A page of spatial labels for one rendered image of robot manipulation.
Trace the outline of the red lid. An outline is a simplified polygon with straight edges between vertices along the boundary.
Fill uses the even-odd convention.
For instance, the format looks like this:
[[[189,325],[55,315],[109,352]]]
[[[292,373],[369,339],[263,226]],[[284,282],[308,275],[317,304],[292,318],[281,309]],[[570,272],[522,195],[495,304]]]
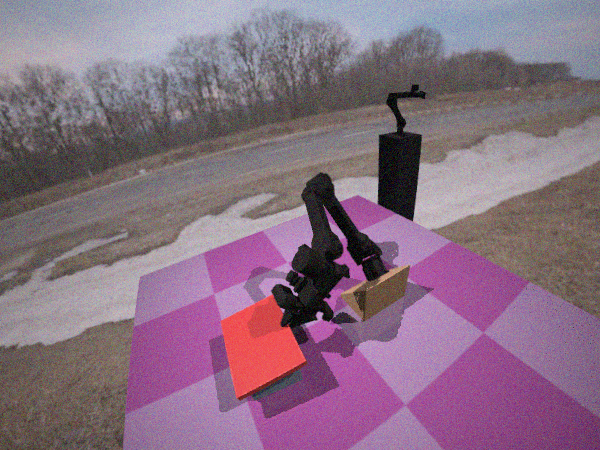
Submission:
[[[305,359],[274,296],[221,320],[236,399],[243,400],[299,370]]]

